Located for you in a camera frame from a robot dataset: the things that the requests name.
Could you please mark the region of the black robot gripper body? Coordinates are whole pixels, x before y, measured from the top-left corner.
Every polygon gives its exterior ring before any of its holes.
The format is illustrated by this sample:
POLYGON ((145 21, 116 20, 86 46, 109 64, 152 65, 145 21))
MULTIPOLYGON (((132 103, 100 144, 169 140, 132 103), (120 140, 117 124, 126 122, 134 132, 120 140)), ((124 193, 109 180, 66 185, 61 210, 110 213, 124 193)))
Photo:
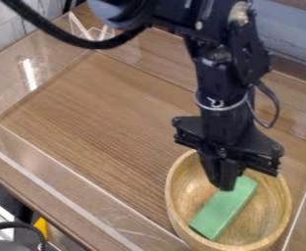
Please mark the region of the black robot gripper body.
POLYGON ((203 151, 220 161, 235 160, 241 165, 241 174, 251 169, 268 176, 276 176, 282 146, 258 129, 255 123, 254 99, 244 97, 231 107, 199 105, 200 115, 175 117, 173 140, 177 144, 203 151))

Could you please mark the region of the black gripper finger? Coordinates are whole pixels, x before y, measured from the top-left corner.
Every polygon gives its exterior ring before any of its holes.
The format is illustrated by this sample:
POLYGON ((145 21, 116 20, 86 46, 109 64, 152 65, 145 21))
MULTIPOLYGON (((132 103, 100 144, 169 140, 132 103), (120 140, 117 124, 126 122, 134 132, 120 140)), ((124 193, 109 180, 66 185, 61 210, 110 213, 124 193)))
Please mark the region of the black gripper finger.
POLYGON ((220 188, 219 182, 219 160, 216 157, 208 155, 203 151, 199 152, 200 164, 207 175, 209 183, 220 188))
POLYGON ((241 174, 241 165, 231 159, 224 159, 220 161, 220 189, 224 191, 231 191, 235 186, 237 177, 241 174))

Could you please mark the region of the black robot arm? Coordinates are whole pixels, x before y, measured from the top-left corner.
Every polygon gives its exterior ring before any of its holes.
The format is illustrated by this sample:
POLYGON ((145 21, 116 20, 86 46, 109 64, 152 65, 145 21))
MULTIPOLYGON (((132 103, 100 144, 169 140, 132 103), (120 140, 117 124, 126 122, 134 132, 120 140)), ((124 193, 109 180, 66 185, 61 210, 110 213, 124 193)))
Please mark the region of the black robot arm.
POLYGON ((279 105, 263 83, 271 54, 259 37, 252 0, 86 0, 93 14, 120 33, 82 39, 54 25, 23 0, 0 0, 22 19, 62 42, 86 49, 113 49, 150 27, 179 35, 195 65, 197 116, 176 117, 175 142, 195 149, 208 181, 229 191, 246 169, 278 174, 282 146, 259 128, 255 92, 279 105))

